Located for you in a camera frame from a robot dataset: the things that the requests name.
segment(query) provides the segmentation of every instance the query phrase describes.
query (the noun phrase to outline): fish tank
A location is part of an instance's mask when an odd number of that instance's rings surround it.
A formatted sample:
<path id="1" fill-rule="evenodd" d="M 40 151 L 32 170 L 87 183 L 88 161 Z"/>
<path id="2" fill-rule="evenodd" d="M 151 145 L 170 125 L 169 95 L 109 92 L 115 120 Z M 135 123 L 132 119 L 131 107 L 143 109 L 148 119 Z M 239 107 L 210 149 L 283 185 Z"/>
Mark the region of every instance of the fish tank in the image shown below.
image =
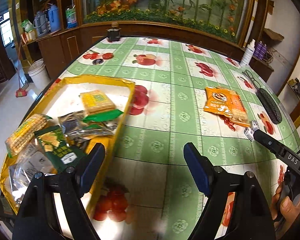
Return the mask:
<path id="1" fill-rule="evenodd" d="M 237 42 L 248 0 L 83 0 L 84 23 L 151 21 L 204 31 Z"/>

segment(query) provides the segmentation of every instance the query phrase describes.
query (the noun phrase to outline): screw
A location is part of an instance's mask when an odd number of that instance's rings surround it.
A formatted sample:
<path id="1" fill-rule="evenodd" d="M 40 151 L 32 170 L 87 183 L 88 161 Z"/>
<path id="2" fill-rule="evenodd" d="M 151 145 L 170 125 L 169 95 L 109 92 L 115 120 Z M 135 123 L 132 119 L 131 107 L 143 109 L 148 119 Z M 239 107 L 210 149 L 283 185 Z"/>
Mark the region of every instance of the screw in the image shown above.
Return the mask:
<path id="1" fill-rule="evenodd" d="M 217 172 L 217 173 L 220 173 L 222 171 L 222 168 L 220 166 L 215 166 L 214 167 L 214 170 Z"/>
<path id="2" fill-rule="evenodd" d="M 35 177 L 36 179 L 41 178 L 41 176 L 42 176 L 42 173 L 41 173 L 41 172 L 37 172 L 37 173 L 34 175 L 34 177 Z"/>
<path id="3" fill-rule="evenodd" d="M 254 177 L 254 174 L 253 174 L 252 171 L 247 171 L 247 176 L 248 176 L 249 178 L 252 178 L 252 177 Z"/>
<path id="4" fill-rule="evenodd" d="M 66 172 L 67 172 L 67 173 L 72 173 L 72 172 L 74 172 L 74 166 L 70 166 L 70 167 L 66 168 Z"/>

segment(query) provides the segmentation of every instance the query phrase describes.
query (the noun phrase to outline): human hand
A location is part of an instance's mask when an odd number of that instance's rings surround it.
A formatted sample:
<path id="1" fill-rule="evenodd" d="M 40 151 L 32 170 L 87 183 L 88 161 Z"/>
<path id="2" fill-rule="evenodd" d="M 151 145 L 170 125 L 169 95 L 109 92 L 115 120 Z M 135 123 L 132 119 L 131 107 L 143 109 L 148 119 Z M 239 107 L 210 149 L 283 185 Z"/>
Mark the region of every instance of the human hand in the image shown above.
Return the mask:
<path id="1" fill-rule="evenodd" d="M 278 215 L 277 210 L 277 202 L 280 198 L 280 192 L 283 188 L 283 182 L 280 183 L 280 185 L 277 187 L 274 196 L 271 199 L 271 205 L 270 205 L 270 212 L 272 219 L 276 219 Z M 277 238 L 280 238 L 292 225 L 292 223 L 295 221 L 297 216 L 300 213 L 300 200 L 296 206 L 293 205 L 292 201 L 288 196 L 286 196 L 280 204 L 280 212 L 282 216 L 285 218 L 285 224 L 282 226 L 282 229 L 280 232 L 277 232 Z M 279 222 L 274 223 L 274 227 L 277 228 L 279 225 Z"/>

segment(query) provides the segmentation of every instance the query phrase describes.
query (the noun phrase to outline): wooden cabinet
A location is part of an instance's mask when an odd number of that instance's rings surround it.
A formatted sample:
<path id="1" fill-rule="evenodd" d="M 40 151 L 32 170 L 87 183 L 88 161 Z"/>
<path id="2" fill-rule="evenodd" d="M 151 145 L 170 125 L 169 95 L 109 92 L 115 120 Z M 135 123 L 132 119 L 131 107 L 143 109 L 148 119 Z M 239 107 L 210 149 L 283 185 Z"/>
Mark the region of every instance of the wooden cabinet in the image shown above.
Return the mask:
<path id="1" fill-rule="evenodd" d="M 238 45 L 208 33 L 170 24 L 154 22 L 119 22 L 124 36 L 146 36 L 181 41 L 213 50 L 240 61 L 244 50 Z M 104 37 L 111 22 L 85 24 L 80 27 L 47 35 L 38 40 L 50 78 L 56 78 L 73 60 Z M 267 81 L 273 69 L 253 58 L 251 68 Z"/>

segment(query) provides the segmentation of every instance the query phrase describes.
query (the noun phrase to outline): table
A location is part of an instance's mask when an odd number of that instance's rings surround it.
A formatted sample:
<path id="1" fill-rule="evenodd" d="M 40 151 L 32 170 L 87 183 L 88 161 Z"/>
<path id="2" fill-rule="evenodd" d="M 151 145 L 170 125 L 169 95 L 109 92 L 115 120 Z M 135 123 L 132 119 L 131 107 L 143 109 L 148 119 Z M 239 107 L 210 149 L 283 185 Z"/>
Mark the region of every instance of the table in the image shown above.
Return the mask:
<path id="1" fill-rule="evenodd" d="M 89 57 L 96 52 L 111 52 L 114 57 L 94 65 L 95 59 Z M 300 149 L 296 128 L 276 95 L 259 78 L 282 111 L 279 125 L 269 120 L 241 71 L 236 61 L 215 52 L 145 37 L 125 37 L 119 42 L 103 39 L 64 71 L 60 78 L 96 74 L 129 79 L 142 91 L 107 173 L 108 181 L 127 190 L 128 216 L 123 222 L 93 220 L 101 239 L 188 238 L 207 198 L 198 192 L 183 158 L 187 142 L 193 142 L 213 165 L 238 174 L 253 171 L 268 202 L 271 200 L 286 165 L 248 140 L 243 127 L 234 125 L 234 131 L 217 115 L 203 111 L 206 86 L 231 88 L 238 92 L 249 118 L 257 120 L 261 130 L 266 129 L 294 151 Z M 228 222 L 223 219 L 217 236 L 225 234 Z"/>

